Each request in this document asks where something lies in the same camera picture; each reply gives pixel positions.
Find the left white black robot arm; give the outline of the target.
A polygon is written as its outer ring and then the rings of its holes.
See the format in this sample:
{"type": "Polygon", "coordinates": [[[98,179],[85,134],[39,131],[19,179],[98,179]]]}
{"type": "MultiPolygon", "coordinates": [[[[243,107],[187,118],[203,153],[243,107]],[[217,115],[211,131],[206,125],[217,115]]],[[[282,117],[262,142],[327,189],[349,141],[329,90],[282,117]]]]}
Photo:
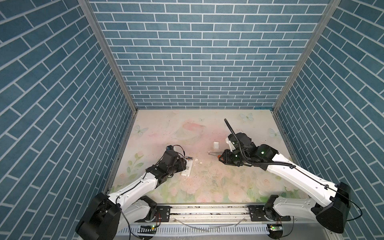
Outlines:
{"type": "Polygon", "coordinates": [[[186,168],[185,153],[167,146],[157,163],[133,183],[114,193],[97,194],[77,224],[76,233],[84,240],[112,240],[121,228],[136,221],[156,221],[152,226],[155,230],[161,224],[161,214],[157,203],[146,194],[186,168]]]}

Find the white battery cover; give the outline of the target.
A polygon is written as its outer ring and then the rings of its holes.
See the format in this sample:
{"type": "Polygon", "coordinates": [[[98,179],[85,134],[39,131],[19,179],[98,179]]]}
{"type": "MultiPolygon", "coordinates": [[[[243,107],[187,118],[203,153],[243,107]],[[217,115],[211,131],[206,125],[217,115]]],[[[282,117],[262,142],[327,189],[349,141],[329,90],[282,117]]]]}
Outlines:
{"type": "Polygon", "coordinates": [[[220,148],[219,142],[213,142],[213,149],[218,150],[220,148]]]}

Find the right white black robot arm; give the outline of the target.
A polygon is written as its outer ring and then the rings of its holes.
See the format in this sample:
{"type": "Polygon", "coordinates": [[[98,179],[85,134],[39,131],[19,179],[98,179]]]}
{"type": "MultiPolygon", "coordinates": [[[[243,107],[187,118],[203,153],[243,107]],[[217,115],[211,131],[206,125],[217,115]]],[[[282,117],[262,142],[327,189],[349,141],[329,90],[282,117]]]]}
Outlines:
{"type": "Polygon", "coordinates": [[[269,145],[256,146],[244,133],[226,138],[229,149],[219,161],[235,167],[259,167],[275,174],[306,193],[308,199],[288,199],[278,195],[269,197],[263,207],[267,219],[301,217],[316,220],[326,229],[342,234],[351,208],[349,185],[326,181],[299,167],[269,145]]]}

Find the white remote control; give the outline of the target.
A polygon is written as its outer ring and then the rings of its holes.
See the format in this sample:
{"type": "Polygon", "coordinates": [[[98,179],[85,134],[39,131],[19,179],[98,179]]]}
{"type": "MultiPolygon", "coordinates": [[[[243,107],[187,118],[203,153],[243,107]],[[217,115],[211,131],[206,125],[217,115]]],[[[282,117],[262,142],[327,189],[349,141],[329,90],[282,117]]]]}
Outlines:
{"type": "Polygon", "coordinates": [[[186,161],[187,161],[186,169],[181,172],[181,176],[183,177],[189,177],[191,175],[194,159],[188,157],[186,161]]]}

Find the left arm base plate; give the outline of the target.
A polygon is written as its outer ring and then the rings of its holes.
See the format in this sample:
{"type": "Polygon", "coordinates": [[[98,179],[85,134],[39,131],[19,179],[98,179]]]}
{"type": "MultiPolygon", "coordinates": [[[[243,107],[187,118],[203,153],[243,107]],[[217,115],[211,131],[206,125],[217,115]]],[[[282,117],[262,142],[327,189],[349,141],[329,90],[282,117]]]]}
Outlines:
{"type": "Polygon", "coordinates": [[[171,216],[171,206],[157,206],[156,209],[150,208],[148,215],[138,222],[158,223],[169,222],[171,216]]]}

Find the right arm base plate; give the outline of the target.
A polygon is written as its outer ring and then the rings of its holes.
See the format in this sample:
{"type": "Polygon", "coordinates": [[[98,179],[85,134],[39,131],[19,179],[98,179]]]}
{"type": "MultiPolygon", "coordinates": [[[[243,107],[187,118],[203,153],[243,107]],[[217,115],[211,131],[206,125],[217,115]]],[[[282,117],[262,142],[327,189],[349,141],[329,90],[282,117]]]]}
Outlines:
{"type": "Polygon", "coordinates": [[[252,222],[289,222],[291,221],[290,216],[280,216],[273,208],[267,208],[263,205],[248,205],[247,206],[250,218],[252,222]]]}

